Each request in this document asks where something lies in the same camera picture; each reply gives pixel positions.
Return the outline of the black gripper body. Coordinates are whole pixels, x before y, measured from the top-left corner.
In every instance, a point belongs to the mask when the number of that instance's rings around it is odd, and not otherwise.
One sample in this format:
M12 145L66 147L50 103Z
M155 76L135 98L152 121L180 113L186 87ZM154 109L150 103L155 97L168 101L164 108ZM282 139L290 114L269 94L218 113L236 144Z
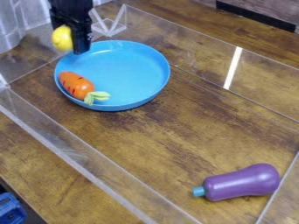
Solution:
M60 19L67 26L91 25L90 11L92 0L48 0L51 16Z

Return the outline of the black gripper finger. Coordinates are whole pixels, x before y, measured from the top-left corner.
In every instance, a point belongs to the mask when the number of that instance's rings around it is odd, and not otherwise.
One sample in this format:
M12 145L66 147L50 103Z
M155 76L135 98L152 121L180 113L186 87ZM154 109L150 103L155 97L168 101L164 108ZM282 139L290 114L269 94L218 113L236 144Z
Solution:
M92 32L91 26L72 26L71 27L72 49L74 53L80 55L90 50Z
M52 25L52 29L56 29L60 26L63 26L63 22L59 18L56 18L55 16L51 16L51 25Z

